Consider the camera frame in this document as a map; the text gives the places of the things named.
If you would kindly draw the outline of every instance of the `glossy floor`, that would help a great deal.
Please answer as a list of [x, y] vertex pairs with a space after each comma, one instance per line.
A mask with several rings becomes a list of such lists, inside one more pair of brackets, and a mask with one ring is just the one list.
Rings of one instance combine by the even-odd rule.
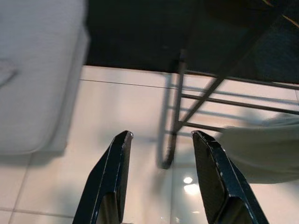
[[[175, 163], [169, 170], [157, 168], [161, 123], [169, 127], [175, 77], [167, 74], [84, 67], [69, 143], [64, 153], [0, 156], [1, 224], [71, 224], [87, 176], [113, 137], [123, 130], [134, 133], [129, 166], [124, 222], [133, 224], [206, 223], [195, 173], [192, 140], [180, 136]], [[209, 78], [185, 80], [188, 93], [204, 88]], [[252, 84], [225, 82], [214, 97], [240, 100], [236, 93], [274, 99], [297, 100], [295, 91]], [[170, 101], [165, 96], [169, 93]], [[296, 104], [243, 102], [298, 110]], [[192, 104], [184, 100], [183, 108]], [[259, 112], [259, 117], [273, 116]], [[205, 103], [193, 122], [214, 126], [242, 126], [250, 120], [242, 108]], [[183, 128], [181, 133], [192, 129]], [[270, 223], [299, 220], [299, 182], [253, 185]]]

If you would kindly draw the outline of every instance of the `white sofa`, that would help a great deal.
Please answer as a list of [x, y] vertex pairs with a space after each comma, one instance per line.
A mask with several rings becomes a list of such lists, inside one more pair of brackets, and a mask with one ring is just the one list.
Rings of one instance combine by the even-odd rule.
[[0, 154], [65, 148], [88, 47], [85, 11], [85, 0], [0, 1], [0, 60], [15, 68], [0, 84]]

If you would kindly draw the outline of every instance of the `white tile floor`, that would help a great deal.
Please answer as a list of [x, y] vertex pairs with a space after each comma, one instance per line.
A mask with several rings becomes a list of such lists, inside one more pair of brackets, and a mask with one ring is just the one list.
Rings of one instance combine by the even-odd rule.
[[[134, 139], [124, 222], [206, 223], [200, 192], [196, 188], [191, 138], [178, 138], [172, 169], [165, 171], [156, 167], [160, 117], [169, 77], [150, 72], [85, 67], [64, 154], [0, 156], [0, 224], [71, 224], [90, 170], [113, 137], [126, 129], [134, 133]], [[185, 85], [203, 88], [208, 81], [205, 77], [187, 77]], [[240, 90], [244, 94], [296, 100], [294, 91], [273, 91], [271, 87], [226, 82], [219, 88], [219, 91], [231, 93]], [[221, 92], [214, 97], [236, 99]], [[187, 107], [191, 103], [184, 100], [182, 104]], [[286, 105], [285, 108], [297, 110], [298, 106]], [[242, 121], [232, 119], [232, 116], [242, 116], [238, 107], [206, 103], [203, 109], [208, 113], [223, 113], [226, 118], [206, 113], [194, 115], [192, 121], [216, 126], [242, 125]], [[265, 118], [273, 116], [269, 112], [260, 114]], [[187, 176], [193, 179], [191, 189], [184, 188], [183, 179]], [[299, 220], [299, 182], [253, 185], [253, 189], [270, 223]]]

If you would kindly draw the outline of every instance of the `metal rack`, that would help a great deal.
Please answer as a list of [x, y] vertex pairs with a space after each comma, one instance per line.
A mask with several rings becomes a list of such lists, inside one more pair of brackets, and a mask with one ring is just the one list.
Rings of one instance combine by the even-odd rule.
[[[237, 77], [230, 76], [230, 74], [232, 73], [232, 70], [238, 65], [239, 61], [242, 60], [250, 52], [250, 50], [262, 38], [262, 36], [266, 33], [266, 31], [274, 23], [274, 21], [283, 13], [283, 11], [286, 9], [286, 7], [288, 6], [288, 4], [290, 2], [291, 2], [291, 0], [285, 0], [280, 6], [273, 8], [268, 13], [268, 15], [266, 17], [264, 17], [262, 21], [260, 21], [260, 23], [256, 24], [252, 29], [250, 29], [244, 35], [244, 37], [239, 42], [239, 44], [237, 44], [236, 48], [230, 53], [230, 55], [219, 66], [219, 68], [216, 70], [215, 74], [187, 70], [187, 62], [186, 62], [187, 61], [186, 60], [187, 50], [186, 49], [181, 50], [180, 57], [179, 57], [179, 63], [178, 63], [179, 79], [177, 79], [177, 93], [175, 96], [175, 112], [172, 117], [171, 139], [169, 142], [169, 151], [167, 154], [167, 158], [162, 162], [162, 168], [168, 169], [173, 161], [174, 152], [175, 152], [175, 148], [176, 148], [177, 134], [181, 130], [182, 127], [184, 127], [184, 126], [194, 127], [194, 128], [212, 130], [212, 131], [216, 131], [216, 132], [222, 131], [222, 128], [219, 128], [219, 127], [206, 126], [206, 125], [200, 125], [200, 124], [195, 124], [195, 123], [189, 122], [189, 120], [193, 116], [193, 114], [198, 109], [200, 109], [200, 107], [206, 101], [219, 103], [219, 104], [236, 105], [236, 106], [241, 106], [241, 107], [249, 107], [249, 108], [256, 108], [256, 109], [261, 109], [261, 110], [268, 110], [268, 111], [274, 111], [274, 112], [282, 112], [282, 113], [299, 115], [298, 111], [285, 110], [285, 109], [263, 106], [263, 105], [247, 104], [247, 103], [222, 100], [222, 99], [216, 99], [216, 98], [210, 97], [211, 94], [214, 93], [214, 91], [218, 88], [218, 86], [225, 79], [246, 82], [246, 83], [253, 83], [253, 84], [261, 84], [261, 85], [273, 86], [273, 87], [279, 87], [279, 88], [286, 88], [286, 89], [292, 89], [292, 90], [299, 90], [298, 86], [273, 83], [273, 82], [256, 81], [256, 80], [251, 80], [251, 79], [244, 79], [244, 78], [237, 78]], [[185, 74], [190, 74], [190, 75], [195, 75], [195, 76], [214, 77], [214, 80], [212, 80], [209, 83], [208, 87], [204, 91], [203, 96], [194, 96], [194, 95], [189, 95], [189, 94], [183, 94], [182, 90], [183, 90], [183, 81], [184, 81]], [[196, 101], [192, 105], [190, 111], [182, 118], [182, 120], [179, 120], [182, 98], [194, 99]]]

